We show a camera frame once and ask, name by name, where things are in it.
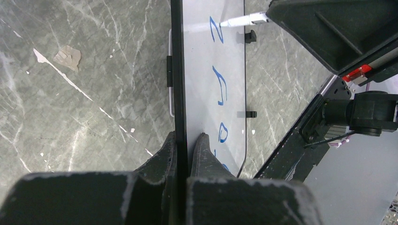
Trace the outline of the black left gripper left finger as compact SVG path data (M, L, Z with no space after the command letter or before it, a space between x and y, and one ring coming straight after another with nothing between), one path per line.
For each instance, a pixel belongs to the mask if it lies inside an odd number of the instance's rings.
M134 171L39 172L21 177L0 208L3 225L166 225L175 133Z

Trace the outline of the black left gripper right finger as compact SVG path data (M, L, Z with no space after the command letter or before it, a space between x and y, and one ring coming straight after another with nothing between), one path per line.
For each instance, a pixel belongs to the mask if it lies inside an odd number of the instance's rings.
M209 136L198 136L187 179L188 225L321 225L309 188L295 181L238 179L210 150Z

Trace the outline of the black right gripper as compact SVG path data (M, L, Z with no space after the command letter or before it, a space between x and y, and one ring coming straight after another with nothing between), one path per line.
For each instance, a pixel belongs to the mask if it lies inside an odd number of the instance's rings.
M398 74L395 0L274 0L266 15L347 83Z

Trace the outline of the white whiteboard black frame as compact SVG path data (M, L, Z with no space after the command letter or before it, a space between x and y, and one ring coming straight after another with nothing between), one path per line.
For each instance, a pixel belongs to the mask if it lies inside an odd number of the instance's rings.
M172 0L170 15L177 216L184 224L198 136L209 136L211 152L234 177L246 162L247 26L220 23L247 14L243 0Z

